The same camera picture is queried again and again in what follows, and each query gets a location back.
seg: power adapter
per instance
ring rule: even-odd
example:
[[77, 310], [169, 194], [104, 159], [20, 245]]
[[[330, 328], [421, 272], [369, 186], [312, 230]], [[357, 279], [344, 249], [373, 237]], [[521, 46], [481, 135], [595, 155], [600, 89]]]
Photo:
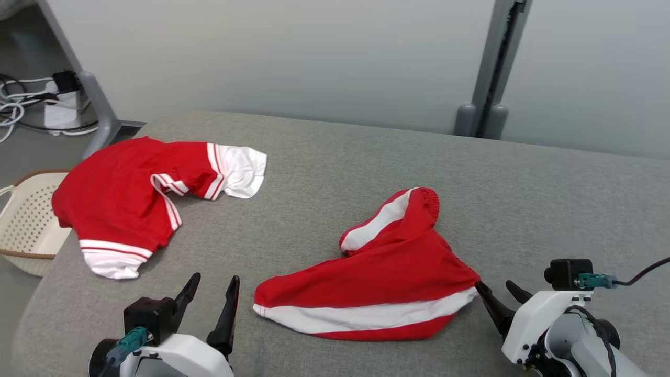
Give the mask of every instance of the power adapter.
[[[59, 88], [54, 81], [49, 81], [46, 84], [46, 90], [51, 93], [58, 93]], [[72, 129], [81, 125], [79, 118], [79, 92], [72, 91], [69, 93], [60, 94], [57, 96], [58, 100], [71, 106], [64, 107], [58, 104], [47, 103], [44, 106], [44, 127], [51, 129]], [[58, 136], [61, 131], [50, 130], [50, 134]]]

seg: gray fabric surface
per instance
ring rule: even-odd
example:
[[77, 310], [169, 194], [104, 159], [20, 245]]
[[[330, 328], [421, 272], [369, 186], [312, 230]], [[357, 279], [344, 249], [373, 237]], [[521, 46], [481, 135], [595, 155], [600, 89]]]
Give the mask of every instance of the gray fabric surface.
[[[233, 113], [158, 119], [138, 136], [203, 140], [268, 153], [251, 200], [177, 198], [184, 225], [169, 246], [112, 281], [88, 270], [71, 236], [26, 309], [13, 348], [25, 376], [85, 376], [99, 340], [123, 334], [141, 296], [174, 297], [193, 272], [200, 288], [180, 332], [205, 339], [233, 274], [242, 288], [230, 357], [236, 376], [518, 376], [480, 300], [424, 341], [357, 343], [294, 333], [256, 316], [255, 287], [340, 256], [338, 239], [395, 191], [435, 189], [436, 229], [510, 306], [512, 279], [549, 289], [554, 258], [591, 258], [628, 280], [670, 254], [667, 162], [394, 129]], [[610, 320], [621, 350], [651, 376], [670, 370], [670, 274], [599, 290], [589, 309]]]

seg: beige plastic basket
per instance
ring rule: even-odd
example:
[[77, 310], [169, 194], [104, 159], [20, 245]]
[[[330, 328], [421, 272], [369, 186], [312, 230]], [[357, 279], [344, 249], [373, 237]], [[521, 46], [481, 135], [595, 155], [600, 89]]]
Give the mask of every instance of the beige plastic basket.
[[11, 197], [0, 213], [0, 254], [29, 274], [44, 276], [70, 234], [51, 208], [51, 196], [67, 170], [42, 170], [0, 189]]

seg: clothing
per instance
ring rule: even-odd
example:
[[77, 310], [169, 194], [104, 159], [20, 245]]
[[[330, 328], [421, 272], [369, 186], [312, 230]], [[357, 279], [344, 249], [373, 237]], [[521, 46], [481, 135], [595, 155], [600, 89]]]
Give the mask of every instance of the clothing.
[[435, 335], [477, 295], [479, 276], [433, 226], [440, 202], [417, 187], [395, 193], [344, 232], [344, 258], [261, 283], [253, 309], [300, 333], [390, 341]]
[[54, 192], [52, 206], [60, 226], [77, 232], [93, 272], [136, 278], [139, 265], [182, 224], [166, 193], [251, 198], [263, 183], [266, 159], [248, 147], [127, 140], [76, 166]]

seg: white stripe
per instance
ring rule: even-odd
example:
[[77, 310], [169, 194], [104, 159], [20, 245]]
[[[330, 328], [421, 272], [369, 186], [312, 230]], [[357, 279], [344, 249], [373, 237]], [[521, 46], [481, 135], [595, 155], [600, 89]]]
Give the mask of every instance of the white stripe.
[[177, 208], [174, 206], [170, 198], [168, 198], [168, 196], [165, 195], [165, 193], [163, 193], [161, 187], [156, 184], [156, 181], [158, 181], [161, 184], [161, 186], [168, 186], [167, 182], [165, 182], [163, 178], [158, 174], [152, 174], [150, 181], [153, 187], [156, 189], [156, 191], [158, 191], [158, 193], [163, 197], [163, 200], [165, 201], [165, 209], [168, 213], [167, 216], [170, 218], [170, 226], [172, 227], [172, 230], [173, 231], [177, 230], [177, 228], [182, 224], [182, 219], [179, 216], [179, 212], [177, 211]]
[[342, 251], [358, 250], [372, 241], [388, 224], [402, 219], [409, 205], [409, 196], [415, 189], [416, 187], [411, 188], [392, 202], [385, 204], [372, 221], [347, 233], [340, 249]]
[[143, 255], [147, 258], [152, 255], [152, 253], [149, 250], [143, 249], [143, 248], [138, 248], [137, 246], [130, 246], [130, 245], [126, 245], [126, 244], [118, 244], [116, 242], [109, 242], [109, 241], [98, 241], [96, 239], [80, 239], [79, 240], [79, 246], [82, 249], [103, 248], [103, 249], [120, 250], [122, 252], [133, 252], [133, 253]]
[[454, 314], [474, 297], [472, 287], [439, 300], [403, 304], [381, 304], [355, 308], [266, 308], [254, 304], [260, 316], [305, 334], [335, 333], [342, 331], [392, 329], [430, 321]]
[[188, 187], [186, 187], [183, 180], [175, 181], [169, 174], [166, 173], [161, 173], [158, 175], [167, 182], [167, 187], [174, 191], [175, 194], [183, 197], [184, 194], [188, 192]]
[[175, 186], [177, 189], [180, 189], [184, 194], [188, 192], [188, 187], [186, 187], [183, 180], [177, 180], [174, 183], [172, 183], [172, 185]]
[[106, 255], [106, 256], [123, 256], [124, 258], [130, 258], [132, 260], [139, 260], [141, 262], [146, 262], [149, 259], [149, 258], [137, 256], [135, 254], [126, 254], [124, 252], [116, 252], [114, 250], [82, 248], [82, 251], [84, 253], [92, 253], [92, 254]]
[[212, 143], [207, 143], [207, 158], [210, 161], [210, 166], [212, 167], [212, 170], [216, 172], [216, 178], [214, 181], [212, 181], [212, 184], [210, 184], [209, 188], [207, 189], [207, 193], [205, 193], [204, 198], [209, 199], [209, 200], [214, 200], [216, 193], [216, 188], [218, 187], [218, 184], [221, 183], [221, 180], [223, 179], [223, 173], [219, 170], [217, 164], [216, 164], [216, 144]]

